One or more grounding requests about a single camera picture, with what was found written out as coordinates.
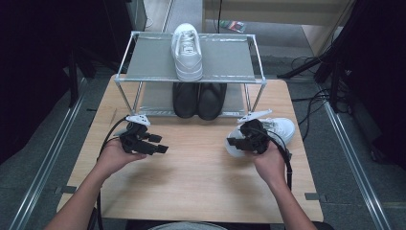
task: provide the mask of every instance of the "sneaker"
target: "sneaker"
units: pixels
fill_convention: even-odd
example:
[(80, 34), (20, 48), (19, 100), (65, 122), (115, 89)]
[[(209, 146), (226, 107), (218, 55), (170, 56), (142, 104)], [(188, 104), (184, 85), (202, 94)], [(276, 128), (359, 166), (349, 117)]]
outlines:
[(172, 55), (176, 74), (181, 81), (198, 81), (202, 78), (202, 53), (199, 35), (193, 25), (179, 25), (172, 36)]
[[(266, 119), (259, 119), (262, 122), (263, 128), (267, 130), (267, 133), (270, 137), (272, 137), (278, 144), (282, 147), (285, 147), (293, 137), (295, 133), (295, 125), (292, 121), (287, 118), (266, 118)], [(237, 139), (242, 139), (244, 136), (239, 131), (241, 125), (237, 126), (227, 138), (234, 137)], [(225, 139), (225, 147), (226, 150), (233, 155), (234, 157), (241, 157), (244, 156), (245, 153), (243, 150), (237, 149), (235, 146), (230, 146), (227, 138)]]

